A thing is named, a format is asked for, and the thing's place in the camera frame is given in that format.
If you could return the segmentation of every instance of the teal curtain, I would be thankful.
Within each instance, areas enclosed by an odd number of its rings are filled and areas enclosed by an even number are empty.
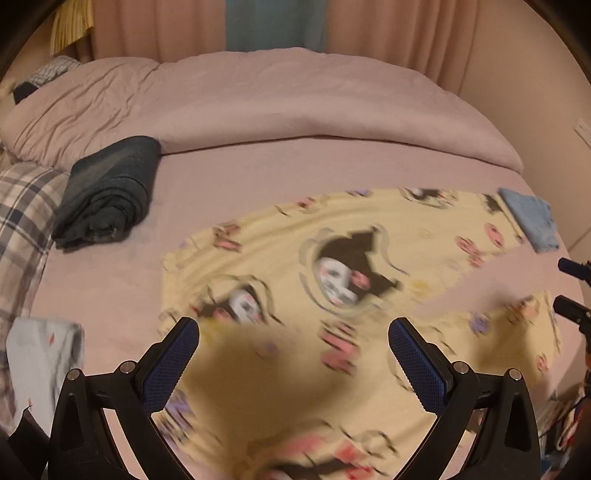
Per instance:
[[[226,49],[322,51],[327,0],[226,0]]]

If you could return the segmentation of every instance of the white cloth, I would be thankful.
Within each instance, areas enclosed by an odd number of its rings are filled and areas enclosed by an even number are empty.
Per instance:
[[[14,427],[22,412],[31,414],[49,436],[68,371],[81,368],[84,333],[77,323],[60,319],[18,317],[8,334],[6,350],[17,411]]]

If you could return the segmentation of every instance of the yellow curtain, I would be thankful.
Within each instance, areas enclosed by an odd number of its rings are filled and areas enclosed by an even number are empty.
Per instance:
[[[66,0],[53,20],[51,55],[85,37],[94,23],[92,0]]]

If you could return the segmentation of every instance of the pink bedsheet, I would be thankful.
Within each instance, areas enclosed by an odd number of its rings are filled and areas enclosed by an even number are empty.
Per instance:
[[[484,193],[504,186],[531,194],[521,176],[508,168],[380,141],[301,138],[167,155],[146,220],[120,244],[71,254],[52,250],[31,314],[81,323],[85,373],[113,371],[160,340],[161,259],[185,237],[272,203],[335,190],[397,186]],[[536,255],[523,245],[473,272],[423,312],[488,309],[544,288],[582,301],[577,281],[556,268],[562,255],[564,247]],[[533,392],[535,398],[556,387],[582,341],[576,325],[558,322],[563,351],[547,383]],[[109,421],[131,473],[144,478],[115,416]],[[196,465],[190,469],[196,478],[214,476]]]

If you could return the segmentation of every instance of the bedroom wall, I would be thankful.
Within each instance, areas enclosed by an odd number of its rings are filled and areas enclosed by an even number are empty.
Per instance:
[[[591,85],[560,37],[524,0],[480,0],[460,96],[517,149],[572,249],[591,226],[591,149],[573,129],[591,125]]]
[[[19,84],[39,67],[46,64],[51,58],[49,45],[51,38],[51,25],[53,15],[45,20],[35,33],[27,40],[24,47],[18,53],[10,65],[5,79],[14,78]]]

